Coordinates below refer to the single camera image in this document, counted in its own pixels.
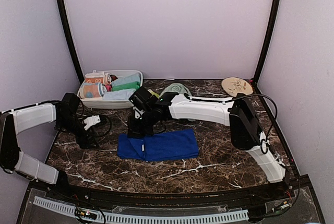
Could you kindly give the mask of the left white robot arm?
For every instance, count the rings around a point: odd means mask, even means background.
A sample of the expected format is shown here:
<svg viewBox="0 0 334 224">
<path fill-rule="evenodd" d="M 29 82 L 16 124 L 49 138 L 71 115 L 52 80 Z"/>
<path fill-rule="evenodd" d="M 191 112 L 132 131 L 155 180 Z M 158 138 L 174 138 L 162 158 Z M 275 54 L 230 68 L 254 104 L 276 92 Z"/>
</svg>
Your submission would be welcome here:
<svg viewBox="0 0 334 224">
<path fill-rule="evenodd" d="M 1 169 L 8 174 L 17 172 L 35 181 L 53 186 L 53 192 L 62 201 L 69 201 L 74 190 L 68 185 L 66 172 L 45 164 L 24 153 L 18 145 L 17 136 L 31 128 L 55 123 L 57 130 L 66 130 L 76 138 L 82 149 L 93 148 L 97 142 L 90 129 L 101 122 L 98 115 L 80 121 L 77 110 L 81 99 L 74 93 L 66 93 L 62 100 L 36 103 L 1 113 Z"/>
</svg>

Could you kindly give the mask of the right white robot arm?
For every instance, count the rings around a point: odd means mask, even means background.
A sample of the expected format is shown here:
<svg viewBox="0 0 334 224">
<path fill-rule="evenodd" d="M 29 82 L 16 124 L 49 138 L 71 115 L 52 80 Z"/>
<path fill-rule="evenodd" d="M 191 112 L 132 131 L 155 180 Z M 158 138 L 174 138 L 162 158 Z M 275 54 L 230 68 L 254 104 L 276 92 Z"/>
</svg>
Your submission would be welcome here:
<svg viewBox="0 0 334 224">
<path fill-rule="evenodd" d="M 283 181 L 286 167 L 280 155 L 272 150 L 269 133 L 260 125 L 248 97 L 239 93 L 235 98 L 203 98 L 177 92 L 156 97 L 140 87 L 129 98 L 134 115 L 128 119 L 128 137 L 152 136 L 153 126 L 168 120 L 193 119 L 228 126 L 232 145 L 253 157 L 272 183 L 266 195 L 277 200 L 287 190 Z"/>
</svg>

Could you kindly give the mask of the pale blue rolled towel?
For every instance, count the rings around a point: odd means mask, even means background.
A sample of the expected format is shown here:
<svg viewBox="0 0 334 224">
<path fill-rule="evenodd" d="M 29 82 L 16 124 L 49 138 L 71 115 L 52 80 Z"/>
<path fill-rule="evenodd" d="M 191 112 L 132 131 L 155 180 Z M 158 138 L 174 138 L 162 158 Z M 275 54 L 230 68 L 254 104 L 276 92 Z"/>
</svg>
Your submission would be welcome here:
<svg viewBox="0 0 334 224">
<path fill-rule="evenodd" d="M 103 95 L 103 100 L 128 100 L 136 89 L 124 89 L 118 91 L 109 91 Z"/>
</svg>

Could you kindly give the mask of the white plastic basket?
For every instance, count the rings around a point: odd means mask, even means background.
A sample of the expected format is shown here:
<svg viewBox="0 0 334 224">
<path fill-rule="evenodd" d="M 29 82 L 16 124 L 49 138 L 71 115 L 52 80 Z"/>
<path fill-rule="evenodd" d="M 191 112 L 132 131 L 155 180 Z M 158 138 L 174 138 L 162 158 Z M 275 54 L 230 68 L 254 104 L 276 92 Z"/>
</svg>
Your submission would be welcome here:
<svg viewBox="0 0 334 224">
<path fill-rule="evenodd" d="M 143 74 L 138 70 L 105 70 L 104 72 L 109 73 L 110 75 L 115 75 L 116 77 L 126 77 L 134 73 L 139 73 L 141 76 L 140 86 L 143 84 Z M 103 97 L 100 98 L 89 98 L 81 99 L 84 106 L 93 109 L 127 109 L 132 108 L 133 104 L 128 100 L 103 100 Z"/>
</svg>

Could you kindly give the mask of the yellow-green patterned towel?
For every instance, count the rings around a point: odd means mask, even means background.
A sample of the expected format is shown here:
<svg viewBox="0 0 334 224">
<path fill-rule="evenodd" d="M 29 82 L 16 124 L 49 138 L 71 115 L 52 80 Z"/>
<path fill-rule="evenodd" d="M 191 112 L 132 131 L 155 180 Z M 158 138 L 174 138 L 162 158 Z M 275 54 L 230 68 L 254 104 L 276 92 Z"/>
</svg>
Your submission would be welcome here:
<svg viewBox="0 0 334 224">
<path fill-rule="evenodd" d="M 153 90 L 149 89 L 148 90 L 152 95 L 156 96 L 157 98 L 159 98 L 159 94 L 157 94 L 156 92 L 154 92 Z"/>
</svg>

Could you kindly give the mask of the green rolled towel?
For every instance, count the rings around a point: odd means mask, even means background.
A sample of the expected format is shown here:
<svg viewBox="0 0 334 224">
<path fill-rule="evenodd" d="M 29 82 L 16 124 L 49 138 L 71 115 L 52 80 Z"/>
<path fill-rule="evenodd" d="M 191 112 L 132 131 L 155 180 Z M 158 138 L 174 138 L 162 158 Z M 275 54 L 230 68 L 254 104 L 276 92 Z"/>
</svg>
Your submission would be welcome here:
<svg viewBox="0 0 334 224">
<path fill-rule="evenodd" d="M 135 89 L 137 90 L 140 87 L 140 82 L 133 81 L 126 84 L 121 84 L 117 86 L 113 86 L 111 91 L 120 91 L 120 90 L 128 90 L 128 89 Z"/>
</svg>

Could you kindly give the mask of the orange blue rolled towel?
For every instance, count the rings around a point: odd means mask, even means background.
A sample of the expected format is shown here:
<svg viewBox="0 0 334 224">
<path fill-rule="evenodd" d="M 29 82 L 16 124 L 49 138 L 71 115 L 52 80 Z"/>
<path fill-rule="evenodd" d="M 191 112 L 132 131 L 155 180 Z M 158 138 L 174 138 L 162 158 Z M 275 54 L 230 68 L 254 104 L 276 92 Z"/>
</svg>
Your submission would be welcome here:
<svg viewBox="0 0 334 224">
<path fill-rule="evenodd" d="M 79 88 L 79 97 L 81 99 L 100 98 L 107 92 L 105 85 L 101 82 L 83 83 Z"/>
</svg>

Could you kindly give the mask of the light blue rolled towel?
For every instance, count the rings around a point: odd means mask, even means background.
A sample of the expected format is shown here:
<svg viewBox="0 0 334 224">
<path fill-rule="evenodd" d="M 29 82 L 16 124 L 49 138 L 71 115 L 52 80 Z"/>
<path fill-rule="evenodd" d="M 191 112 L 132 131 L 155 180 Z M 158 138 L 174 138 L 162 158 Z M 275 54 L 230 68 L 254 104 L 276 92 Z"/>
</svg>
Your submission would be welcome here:
<svg viewBox="0 0 334 224">
<path fill-rule="evenodd" d="M 132 75 L 126 76 L 126 77 L 118 77 L 116 80 L 111 82 L 111 86 L 120 86 L 132 82 L 139 82 L 141 83 L 141 76 L 139 73 L 134 73 Z"/>
</svg>

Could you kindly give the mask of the sage green towel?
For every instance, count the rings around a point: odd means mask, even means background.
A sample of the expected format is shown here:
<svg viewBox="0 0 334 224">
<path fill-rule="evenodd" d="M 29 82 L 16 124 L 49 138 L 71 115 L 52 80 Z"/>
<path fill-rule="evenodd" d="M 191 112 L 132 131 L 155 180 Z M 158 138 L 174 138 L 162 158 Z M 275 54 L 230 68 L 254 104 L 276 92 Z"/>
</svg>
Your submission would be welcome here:
<svg viewBox="0 0 334 224">
<path fill-rule="evenodd" d="M 161 93 L 160 97 L 162 97 L 166 92 L 176 92 L 178 94 L 188 94 L 189 96 L 192 96 L 190 90 L 184 86 L 181 83 L 172 83 L 169 86 L 167 86 Z"/>
</svg>

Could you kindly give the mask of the orange patterned rolled towel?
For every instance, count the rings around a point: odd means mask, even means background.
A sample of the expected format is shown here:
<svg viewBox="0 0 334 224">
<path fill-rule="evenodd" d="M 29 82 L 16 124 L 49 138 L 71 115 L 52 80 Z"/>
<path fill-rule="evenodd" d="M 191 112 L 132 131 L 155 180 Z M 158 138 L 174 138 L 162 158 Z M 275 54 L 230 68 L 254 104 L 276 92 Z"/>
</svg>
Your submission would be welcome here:
<svg viewBox="0 0 334 224">
<path fill-rule="evenodd" d="M 86 83 L 98 83 L 98 82 L 100 82 L 100 83 L 104 84 L 104 78 L 105 78 L 106 74 L 109 74 L 109 73 L 106 73 L 104 71 L 98 72 L 98 71 L 94 70 L 92 73 L 85 74 L 85 82 Z"/>
</svg>

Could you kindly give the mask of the cream bird-pattern plate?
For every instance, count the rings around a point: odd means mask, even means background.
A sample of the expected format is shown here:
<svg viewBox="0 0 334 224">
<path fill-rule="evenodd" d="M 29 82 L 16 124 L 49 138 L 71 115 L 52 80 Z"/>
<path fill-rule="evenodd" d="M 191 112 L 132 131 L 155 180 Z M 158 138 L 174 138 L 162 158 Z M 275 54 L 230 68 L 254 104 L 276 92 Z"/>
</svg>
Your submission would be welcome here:
<svg viewBox="0 0 334 224">
<path fill-rule="evenodd" d="M 238 77 L 228 77 L 221 82 L 222 89 L 230 96 L 236 97 L 238 93 L 251 95 L 254 90 L 251 84 Z"/>
</svg>

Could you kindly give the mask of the left black frame post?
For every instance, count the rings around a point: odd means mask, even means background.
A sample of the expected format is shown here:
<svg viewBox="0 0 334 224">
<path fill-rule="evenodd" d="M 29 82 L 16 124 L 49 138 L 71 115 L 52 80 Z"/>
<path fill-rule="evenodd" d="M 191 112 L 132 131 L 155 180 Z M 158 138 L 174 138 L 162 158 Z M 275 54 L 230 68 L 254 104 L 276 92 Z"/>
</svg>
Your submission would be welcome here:
<svg viewBox="0 0 334 224">
<path fill-rule="evenodd" d="M 65 40 L 66 40 L 67 47 L 70 53 L 70 58 L 74 66 L 77 78 L 79 82 L 82 83 L 84 81 L 84 74 L 82 72 L 82 69 L 79 63 L 77 51 L 75 49 L 75 44 L 74 44 L 73 36 L 71 33 L 70 24 L 69 24 L 67 11 L 65 7 L 65 0 L 56 0 L 56 1 L 57 1 L 58 12 L 59 12 L 59 16 L 61 19 Z"/>
</svg>

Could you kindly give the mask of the black frame post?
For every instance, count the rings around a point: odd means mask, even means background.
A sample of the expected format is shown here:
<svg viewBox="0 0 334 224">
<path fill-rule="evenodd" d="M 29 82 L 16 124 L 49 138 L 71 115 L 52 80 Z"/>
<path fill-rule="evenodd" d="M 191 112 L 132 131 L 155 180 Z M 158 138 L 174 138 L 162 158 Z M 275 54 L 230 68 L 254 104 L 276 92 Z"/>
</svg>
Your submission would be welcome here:
<svg viewBox="0 0 334 224">
<path fill-rule="evenodd" d="M 261 48 L 261 52 L 259 55 L 259 60 L 258 60 L 256 69 L 255 69 L 255 73 L 254 73 L 254 77 L 253 77 L 253 83 L 255 84 L 255 86 L 257 86 L 257 84 L 259 83 L 262 71 L 264 69 L 266 57 L 269 51 L 273 31 L 274 31 L 275 24 L 276 24 L 279 4 L 280 4 L 280 0 L 272 0 L 267 29 L 266 29 L 263 45 Z"/>
<path fill-rule="evenodd" d="M 59 16 L 61 19 L 65 40 L 66 40 L 67 47 L 70 53 L 70 58 L 74 66 L 77 78 L 79 82 L 82 83 L 84 81 L 84 74 L 82 72 L 82 69 L 79 63 L 77 51 L 75 49 L 75 44 L 74 44 L 73 36 L 71 33 L 70 24 L 69 24 L 67 11 L 65 7 L 65 0 L 56 0 L 56 1 L 57 1 L 58 12 L 59 12 Z"/>
</svg>

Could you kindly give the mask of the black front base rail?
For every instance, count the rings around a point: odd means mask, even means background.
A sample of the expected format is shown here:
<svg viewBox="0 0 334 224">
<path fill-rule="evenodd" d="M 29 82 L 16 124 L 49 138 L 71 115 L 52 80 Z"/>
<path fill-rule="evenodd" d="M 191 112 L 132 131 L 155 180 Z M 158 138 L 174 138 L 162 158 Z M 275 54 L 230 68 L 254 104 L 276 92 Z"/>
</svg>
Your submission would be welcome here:
<svg viewBox="0 0 334 224">
<path fill-rule="evenodd" d="M 21 210 L 33 203 L 33 193 L 51 199 L 63 200 L 69 203 L 80 202 L 83 206 L 96 206 L 109 209 L 114 205 L 143 207 L 143 208 L 182 208 L 227 205 L 229 208 L 241 207 L 247 209 L 264 207 L 271 201 L 289 198 L 289 193 L 296 196 L 301 189 L 312 188 L 309 176 L 292 178 L 286 182 L 269 183 L 260 186 L 240 188 L 235 190 L 216 191 L 189 194 L 144 194 L 97 190 L 88 187 L 70 185 L 70 191 L 47 190 L 46 184 L 31 182 L 28 185 L 21 204 Z"/>
</svg>

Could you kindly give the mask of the right black frame post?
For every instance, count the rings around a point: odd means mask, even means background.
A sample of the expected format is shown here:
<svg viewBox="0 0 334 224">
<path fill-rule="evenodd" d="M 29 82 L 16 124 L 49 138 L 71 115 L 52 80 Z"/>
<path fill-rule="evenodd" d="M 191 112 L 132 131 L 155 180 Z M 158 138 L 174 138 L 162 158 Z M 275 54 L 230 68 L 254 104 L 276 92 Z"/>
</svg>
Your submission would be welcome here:
<svg viewBox="0 0 334 224">
<path fill-rule="evenodd" d="M 255 86 L 257 86 L 257 84 L 259 83 L 262 71 L 264 69 L 266 57 L 269 51 L 273 31 L 274 31 L 275 24 L 276 24 L 279 4 L 280 4 L 280 0 L 272 0 L 267 29 L 266 29 L 263 45 L 261 48 L 261 52 L 259 55 L 259 60 L 258 60 L 256 69 L 255 69 L 255 73 L 254 73 L 254 77 L 253 77 L 253 83 L 255 84 Z"/>
</svg>

